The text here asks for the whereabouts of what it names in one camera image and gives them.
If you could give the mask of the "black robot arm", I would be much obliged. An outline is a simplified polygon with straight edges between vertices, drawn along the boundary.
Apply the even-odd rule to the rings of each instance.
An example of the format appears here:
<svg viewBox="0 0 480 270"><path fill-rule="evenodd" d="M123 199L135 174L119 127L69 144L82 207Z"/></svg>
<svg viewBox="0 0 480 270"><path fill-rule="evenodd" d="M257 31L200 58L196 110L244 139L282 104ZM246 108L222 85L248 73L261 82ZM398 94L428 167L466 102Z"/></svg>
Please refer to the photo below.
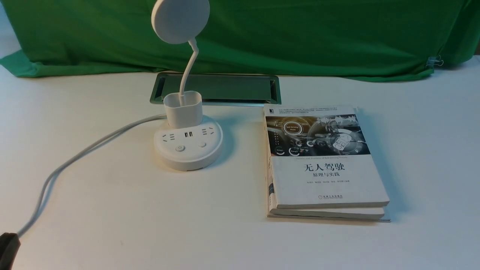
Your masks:
<svg viewBox="0 0 480 270"><path fill-rule="evenodd" d="M21 242L18 234L6 232L0 237L0 269L11 270Z"/></svg>

